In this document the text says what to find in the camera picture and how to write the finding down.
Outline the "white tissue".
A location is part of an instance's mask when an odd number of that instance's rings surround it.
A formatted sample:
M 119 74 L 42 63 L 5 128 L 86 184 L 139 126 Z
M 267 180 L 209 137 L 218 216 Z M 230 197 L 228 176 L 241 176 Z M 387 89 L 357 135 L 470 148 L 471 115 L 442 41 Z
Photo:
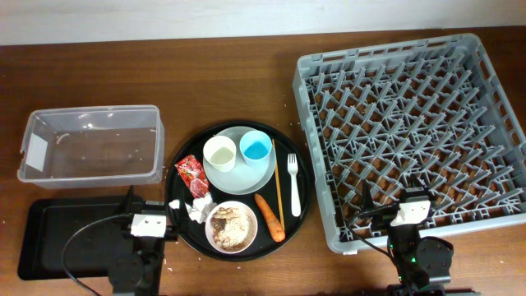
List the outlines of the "white tissue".
M 204 197 L 195 198 L 191 205 L 184 204 L 190 220 L 201 224 L 206 221 L 210 212 L 217 206 L 213 201 L 210 193 L 206 193 Z

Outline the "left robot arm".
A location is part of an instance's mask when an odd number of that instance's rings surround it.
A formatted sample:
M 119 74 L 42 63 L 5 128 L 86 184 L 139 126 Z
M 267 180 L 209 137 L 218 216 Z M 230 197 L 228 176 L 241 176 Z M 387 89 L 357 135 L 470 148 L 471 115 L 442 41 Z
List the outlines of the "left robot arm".
M 130 187 L 113 221 L 128 246 L 118 251 L 108 266 L 114 295 L 157 295 L 166 242 L 176 242 L 188 223 L 168 218 L 164 203 L 143 201 Z

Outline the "red snack wrapper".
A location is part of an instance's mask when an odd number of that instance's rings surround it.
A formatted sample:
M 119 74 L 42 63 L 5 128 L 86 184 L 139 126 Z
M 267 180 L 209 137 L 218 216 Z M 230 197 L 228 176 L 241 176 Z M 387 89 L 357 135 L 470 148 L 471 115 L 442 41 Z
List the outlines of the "red snack wrapper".
M 178 161 L 175 167 L 194 198 L 204 198 L 210 192 L 205 170 L 194 155 Z

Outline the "cream white cup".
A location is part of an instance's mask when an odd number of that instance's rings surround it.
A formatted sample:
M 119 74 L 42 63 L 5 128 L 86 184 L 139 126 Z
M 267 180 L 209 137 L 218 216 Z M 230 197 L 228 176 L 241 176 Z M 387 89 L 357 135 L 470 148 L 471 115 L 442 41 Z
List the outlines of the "cream white cup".
M 235 166 L 237 147 L 226 136 L 213 136 L 204 145 L 203 156 L 212 167 L 222 173 L 229 172 Z

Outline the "pink bowl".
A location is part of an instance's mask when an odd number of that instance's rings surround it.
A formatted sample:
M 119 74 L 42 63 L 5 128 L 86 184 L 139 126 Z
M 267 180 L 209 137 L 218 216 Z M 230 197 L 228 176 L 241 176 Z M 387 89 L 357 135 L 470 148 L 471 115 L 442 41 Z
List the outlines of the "pink bowl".
M 237 208 L 240 208 L 240 209 L 243 209 L 246 211 L 246 213 L 248 214 L 248 216 L 250 217 L 251 221 L 252 221 L 252 225 L 253 225 L 253 234 L 252 234 L 252 237 L 251 237 L 251 240 L 249 241 L 249 243 L 242 249 L 238 250 L 238 251 L 233 251 L 233 252 L 229 252 L 229 251 L 225 251 L 221 248 L 219 248 L 216 244 L 215 244 L 215 241 L 213 239 L 213 228 L 212 228 L 212 223 L 211 223 L 211 219 L 212 219 L 212 215 L 220 208 L 220 207 L 224 207 L 224 208 L 228 208 L 228 207 L 237 207 Z M 223 203 L 220 203 L 218 204 L 211 212 L 210 214 L 208 215 L 207 219 L 206 219 L 206 222 L 205 222 L 205 236 L 207 237 L 210 245 L 216 249 L 217 251 L 219 251 L 220 253 L 223 253 L 223 254 L 228 254 L 228 255 L 232 255 L 232 254 L 237 254 L 237 253 L 240 253 L 244 250 L 246 250 L 252 243 L 253 241 L 255 240 L 256 238 L 256 234 L 257 234 L 257 230 L 258 230 L 258 226 L 257 226 L 257 220 L 256 220 L 256 216 L 253 212 L 253 210 L 239 202 L 239 201 L 226 201 L 226 202 L 223 202 Z

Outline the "rice and food scraps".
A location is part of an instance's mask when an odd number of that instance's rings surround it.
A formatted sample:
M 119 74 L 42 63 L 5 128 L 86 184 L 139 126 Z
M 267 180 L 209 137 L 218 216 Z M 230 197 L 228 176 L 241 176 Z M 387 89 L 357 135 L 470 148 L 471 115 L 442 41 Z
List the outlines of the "rice and food scraps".
M 215 244 L 229 252 L 244 248 L 251 240 L 253 225 L 245 210 L 220 207 L 211 219 Z

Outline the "orange carrot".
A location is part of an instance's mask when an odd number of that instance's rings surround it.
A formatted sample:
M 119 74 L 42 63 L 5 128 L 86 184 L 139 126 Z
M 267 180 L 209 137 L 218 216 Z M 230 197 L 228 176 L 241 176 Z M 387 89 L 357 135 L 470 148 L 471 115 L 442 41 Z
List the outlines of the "orange carrot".
M 255 201 L 261 211 L 261 214 L 263 215 L 265 219 L 267 228 L 270 232 L 270 236 L 272 237 L 272 239 L 277 243 L 284 241 L 285 240 L 284 228 L 281 225 L 281 223 L 278 221 L 274 212 L 270 209 L 270 206 L 268 205 L 264 197 L 261 196 L 260 194 L 256 194 Z

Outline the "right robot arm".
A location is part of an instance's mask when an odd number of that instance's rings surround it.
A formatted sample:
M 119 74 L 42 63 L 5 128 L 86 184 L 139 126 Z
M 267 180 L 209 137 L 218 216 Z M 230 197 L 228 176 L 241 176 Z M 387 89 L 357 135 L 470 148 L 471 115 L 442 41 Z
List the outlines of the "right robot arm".
M 370 220 L 375 231 L 387 233 L 387 249 L 382 251 L 397 270 L 398 284 L 390 284 L 387 295 L 444 295 L 451 281 L 450 268 L 454 247 L 442 238 L 419 232 L 434 211 L 436 197 L 418 178 L 410 178 L 409 187 L 397 201 L 375 206 L 370 188 L 362 184 L 361 210 L 357 220 Z

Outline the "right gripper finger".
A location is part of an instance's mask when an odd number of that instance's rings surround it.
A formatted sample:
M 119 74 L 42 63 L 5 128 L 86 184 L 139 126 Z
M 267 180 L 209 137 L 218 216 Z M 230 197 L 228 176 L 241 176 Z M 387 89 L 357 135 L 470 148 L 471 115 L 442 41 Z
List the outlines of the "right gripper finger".
M 374 203 L 367 181 L 362 181 L 362 204 L 361 211 L 373 210 Z
M 406 188 L 408 193 L 429 193 L 428 187 L 415 175 L 410 175 L 408 178 L 408 187 Z

